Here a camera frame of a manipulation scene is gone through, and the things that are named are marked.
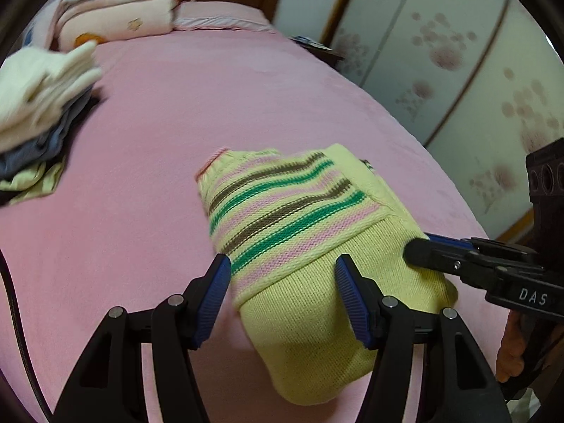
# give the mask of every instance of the yellow folded garment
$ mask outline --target yellow folded garment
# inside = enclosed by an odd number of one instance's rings
[[[0,191],[19,192],[10,205],[52,194],[57,189],[65,167],[65,158],[47,169],[46,162],[34,164],[17,173],[11,181],[0,180]]]
[[[198,186],[215,249],[232,262],[245,330],[275,389],[294,404],[333,399],[374,365],[338,295],[341,254],[413,309],[437,313],[456,300],[442,274],[405,264],[405,244],[425,235],[384,180],[341,145],[290,157],[222,151]]]

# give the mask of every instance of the silver bolt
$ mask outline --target silver bolt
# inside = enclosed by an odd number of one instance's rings
[[[110,318],[119,318],[121,315],[123,315],[123,307],[112,307],[108,311]]]
[[[458,312],[454,308],[447,307],[443,310],[443,315],[449,320],[453,320],[458,316]]]
[[[184,297],[181,294],[173,294],[168,298],[168,304],[176,307],[184,302]]]
[[[387,295],[382,299],[382,304],[384,304],[388,308],[394,308],[396,305],[398,305],[398,300],[391,295]]]

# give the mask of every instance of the pink blanket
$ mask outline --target pink blanket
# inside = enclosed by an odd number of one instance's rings
[[[438,164],[364,91],[272,33],[173,32],[98,47],[108,99],[78,135],[52,196],[0,210],[39,383],[54,408],[86,342],[115,305],[156,306],[212,261],[194,174],[220,147],[294,153],[339,142],[368,159],[424,231],[484,236]],[[461,285],[457,308],[493,365],[506,310]],[[44,421],[0,291],[0,368]],[[149,348],[146,363],[151,363]],[[420,354],[405,422],[415,420]],[[228,296],[212,338],[191,354],[212,422],[355,421],[369,377],[325,405],[279,397]],[[150,368],[151,421],[160,421]]]

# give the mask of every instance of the black cable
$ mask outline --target black cable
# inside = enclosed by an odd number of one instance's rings
[[[24,364],[27,379],[32,387],[33,394],[35,394],[36,400],[39,403],[39,407],[41,407],[47,421],[51,423],[53,421],[53,413],[47,404],[47,400],[41,391],[41,387],[37,381],[37,376],[33,370],[32,360],[29,357],[29,351],[27,350],[27,344],[25,343],[24,328],[22,326],[22,318],[20,317],[16,290],[13,287],[12,276],[10,275],[10,270],[8,269],[8,264],[4,259],[2,250],[0,250],[0,274],[2,275],[2,281],[4,282],[4,287],[6,288],[8,304],[10,305],[10,314],[12,315],[13,330],[16,334],[16,341],[18,342],[18,348],[20,349],[20,355],[22,356],[22,363]]]

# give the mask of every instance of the white sweater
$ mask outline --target white sweater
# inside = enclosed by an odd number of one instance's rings
[[[62,107],[102,77],[88,42],[68,54],[24,47],[0,67],[0,153],[55,125]]]

